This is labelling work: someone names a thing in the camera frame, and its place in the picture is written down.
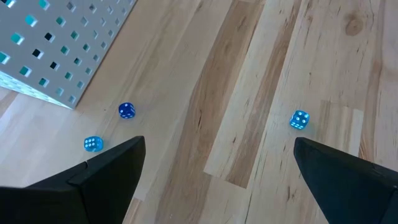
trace white perforated box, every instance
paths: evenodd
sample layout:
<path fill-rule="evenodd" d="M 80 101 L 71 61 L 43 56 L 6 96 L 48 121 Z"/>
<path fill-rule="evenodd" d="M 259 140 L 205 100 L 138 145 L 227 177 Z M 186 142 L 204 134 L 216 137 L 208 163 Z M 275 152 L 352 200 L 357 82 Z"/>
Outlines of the white perforated box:
<path fill-rule="evenodd" d="M 136 0 L 0 0 L 0 86 L 74 108 Z"/>

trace black object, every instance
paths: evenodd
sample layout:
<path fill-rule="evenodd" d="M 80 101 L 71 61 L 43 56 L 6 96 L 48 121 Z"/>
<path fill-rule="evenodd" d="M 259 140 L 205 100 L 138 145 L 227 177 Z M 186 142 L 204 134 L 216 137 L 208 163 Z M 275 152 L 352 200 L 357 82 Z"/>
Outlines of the black object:
<path fill-rule="evenodd" d="M 294 156 L 330 224 L 398 223 L 397 172 L 306 138 Z"/>
<path fill-rule="evenodd" d="M 139 136 L 26 188 L 0 187 L 0 223 L 122 223 L 145 153 Z"/>

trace black plastic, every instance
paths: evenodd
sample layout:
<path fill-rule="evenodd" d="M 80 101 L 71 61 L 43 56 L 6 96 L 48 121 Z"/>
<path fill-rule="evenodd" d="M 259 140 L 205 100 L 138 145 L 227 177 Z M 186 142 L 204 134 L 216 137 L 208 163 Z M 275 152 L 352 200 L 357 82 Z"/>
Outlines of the black plastic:
<path fill-rule="evenodd" d="M 306 138 L 294 156 L 330 224 L 398 223 L 397 172 Z"/>
<path fill-rule="evenodd" d="M 139 136 L 26 188 L 0 187 L 0 223 L 122 223 L 145 153 Z"/>

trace wood knot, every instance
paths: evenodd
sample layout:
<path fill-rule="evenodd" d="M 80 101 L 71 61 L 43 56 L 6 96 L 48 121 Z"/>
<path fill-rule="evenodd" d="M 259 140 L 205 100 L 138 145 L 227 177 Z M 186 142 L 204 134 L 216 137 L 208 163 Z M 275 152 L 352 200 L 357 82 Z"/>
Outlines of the wood knot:
<path fill-rule="evenodd" d="M 347 21 L 346 34 L 348 36 L 355 36 L 363 30 L 363 21 L 355 12 L 346 15 L 345 19 Z"/>

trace blue die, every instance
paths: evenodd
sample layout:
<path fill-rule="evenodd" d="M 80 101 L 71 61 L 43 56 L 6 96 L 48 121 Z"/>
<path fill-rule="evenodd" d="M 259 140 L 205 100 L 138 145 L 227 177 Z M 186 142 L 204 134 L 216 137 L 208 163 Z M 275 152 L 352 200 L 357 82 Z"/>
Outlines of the blue die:
<path fill-rule="evenodd" d="M 298 110 L 293 114 L 292 118 L 290 119 L 290 125 L 296 129 L 303 129 L 306 127 L 309 120 L 310 115 L 307 112 Z"/>
<path fill-rule="evenodd" d="M 104 147 L 104 141 L 98 136 L 91 136 L 85 139 L 85 149 L 89 152 L 98 152 Z"/>
<path fill-rule="evenodd" d="M 136 115 L 136 109 L 134 108 L 132 103 L 122 103 L 119 106 L 119 114 L 122 118 L 129 119 Z"/>

